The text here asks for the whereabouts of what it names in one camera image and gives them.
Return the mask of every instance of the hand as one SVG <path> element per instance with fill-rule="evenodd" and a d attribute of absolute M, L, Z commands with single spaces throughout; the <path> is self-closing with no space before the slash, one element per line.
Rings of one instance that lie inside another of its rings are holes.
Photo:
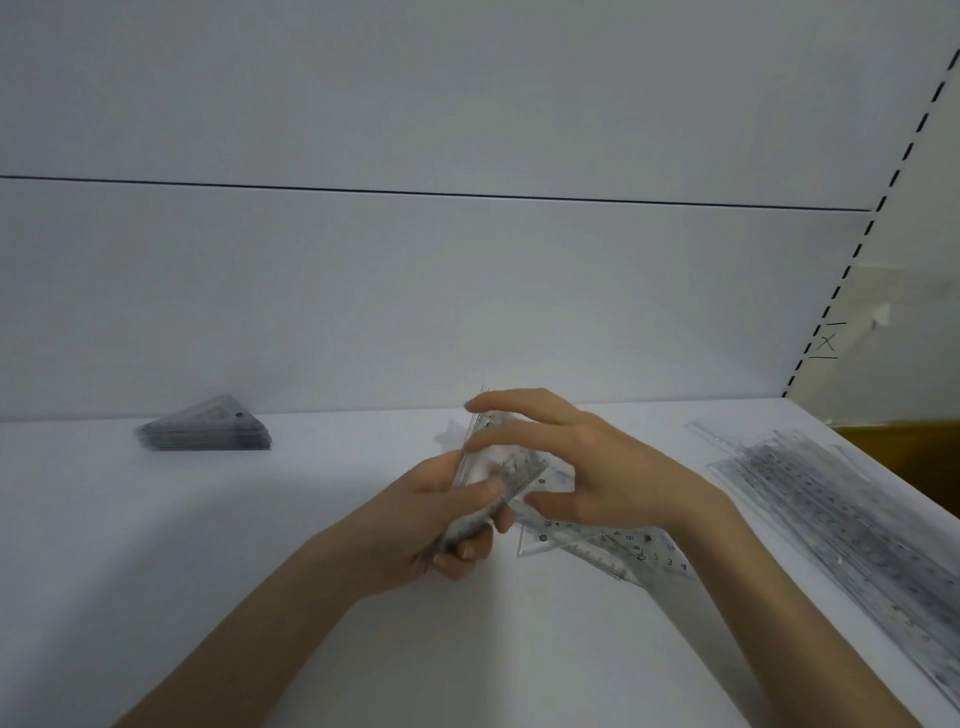
<path fill-rule="evenodd" d="M 423 574 L 430 562 L 417 557 L 450 522 L 502 496 L 503 484 L 496 478 L 449 490 L 461 456 L 456 450 L 424 460 L 314 537 L 314 550 L 342 566 L 340 571 L 355 598 L 386 592 Z M 504 506 L 492 520 L 496 530 L 506 533 L 514 519 L 514 512 Z M 476 536 L 458 544 L 455 553 L 434 556 L 432 565 L 459 581 L 473 571 L 477 561 L 490 555 L 492 547 L 493 529 L 488 523 Z"/>
<path fill-rule="evenodd" d="M 470 412 L 516 412 L 534 420 L 486 427 L 467 442 L 467 451 L 522 445 L 552 452 L 574 467 L 573 493 L 526 497 L 547 519 L 616 528 L 653 525 L 669 531 L 680 527 L 693 509 L 726 498 L 659 450 L 545 389 L 485 392 L 466 407 Z"/>

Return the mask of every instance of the black line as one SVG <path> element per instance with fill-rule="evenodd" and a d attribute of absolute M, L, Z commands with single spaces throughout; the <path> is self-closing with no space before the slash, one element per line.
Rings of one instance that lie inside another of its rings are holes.
<path fill-rule="evenodd" d="M 228 182 L 164 182 L 158 180 L 108 180 L 92 177 L 42 177 L 38 175 L 0 175 L 0 180 L 27 182 L 90 182 L 94 184 L 142 184 L 157 187 L 209 187 L 214 189 L 264 189 L 283 192 L 340 192 L 356 195 L 397 195 L 400 197 L 459 197 L 479 200 L 533 200 L 548 203 L 604 203 L 609 205 L 663 205 L 673 207 L 728 207 L 734 209 L 782 209 L 809 212 L 870 212 L 862 207 L 814 207 L 801 205 L 747 205 L 738 203 L 679 203 L 666 200 L 616 200 L 603 197 L 550 197 L 541 195 L 483 195 L 474 192 L 412 192 L 398 189 L 348 189 L 346 187 L 307 187 L 283 184 L 234 184 Z"/>

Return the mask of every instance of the finger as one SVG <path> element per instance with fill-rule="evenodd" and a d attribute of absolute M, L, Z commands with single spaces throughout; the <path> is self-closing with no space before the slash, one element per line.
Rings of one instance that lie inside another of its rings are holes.
<path fill-rule="evenodd" d="M 493 529 L 487 523 L 476 536 L 457 544 L 457 556 L 464 561 L 483 561 L 493 549 Z"/>
<path fill-rule="evenodd" d="M 463 561 L 452 553 L 438 553 L 433 557 L 433 568 L 448 579 L 460 581 L 470 576 L 476 564 L 472 561 Z"/>
<path fill-rule="evenodd" d="M 463 455 L 462 450 L 455 449 L 443 455 L 427 458 L 411 468 L 404 477 L 410 479 L 415 493 L 445 491 L 450 487 Z"/>
<path fill-rule="evenodd" d="M 503 496 L 503 483 L 495 478 L 481 480 L 479 483 L 444 491 L 429 496 L 435 502 L 438 515 L 444 523 L 456 521 L 461 516 L 476 513 Z"/>
<path fill-rule="evenodd" d="M 464 444 L 464 450 L 476 452 L 491 445 L 522 445 L 525 448 L 552 452 L 566 462 L 576 465 L 572 435 L 571 428 L 562 425 L 516 421 L 484 427 Z"/>
<path fill-rule="evenodd" d="M 516 521 L 516 513 L 509 505 L 501 506 L 500 510 L 493 514 L 493 525 L 499 533 L 509 531 L 514 521 Z"/>
<path fill-rule="evenodd" d="M 550 493 L 537 491 L 523 499 L 527 505 L 534 508 L 541 516 L 550 521 L 567 523 L 583 523 L 583 508 L 579 504 L 575 493 Z"/>
<path fill-rule="evenodd" d="M 548 425 L 573 425 L 580 410 L 548 389 L 502 389 L 484 392 L 464 405 L 468 412 L 516 412 Z"/>

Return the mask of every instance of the forearm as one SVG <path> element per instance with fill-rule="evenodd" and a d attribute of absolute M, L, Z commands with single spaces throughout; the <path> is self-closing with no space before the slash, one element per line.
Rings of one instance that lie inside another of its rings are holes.
<path fill-rule="evenodd" d="M 115 728 L 257 726 L 354 603 L 320 534 L 245 598 Z"/>
<path fill-rule="evenodd" d="M 915 726 L 717 492 L 675 538 L 781 716 L 799 726 Z"/>

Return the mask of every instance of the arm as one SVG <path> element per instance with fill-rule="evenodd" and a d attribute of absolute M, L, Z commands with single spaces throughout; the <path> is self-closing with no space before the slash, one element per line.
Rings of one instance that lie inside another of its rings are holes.
<path fill-rule="evenodd" d="M 416 557 L 447 524 L 500 497 L 495 480 L 447 491 L 459 459 L 451 452 L 420 463 L 307 541 L 114 728 L 259 725 L 353 604 L 424 573 Z M 504 532 L 513 514 L 502 508 L 493 522 Z M 462 579 L 492 540 L 487 525 L 433 565 Z"/>
<path fill-rule="evenodd" d="M 702 477 L 545 390 L 488 392 L 470 411 L 518 412 L 467 449 L 523 445 L 576 470 L 573 493 L 533 493 L 547 519 L 668 531 L 697 571 L 780 716 L 798 726 L 916 726 L 763 547 L 732 501 Z"/>

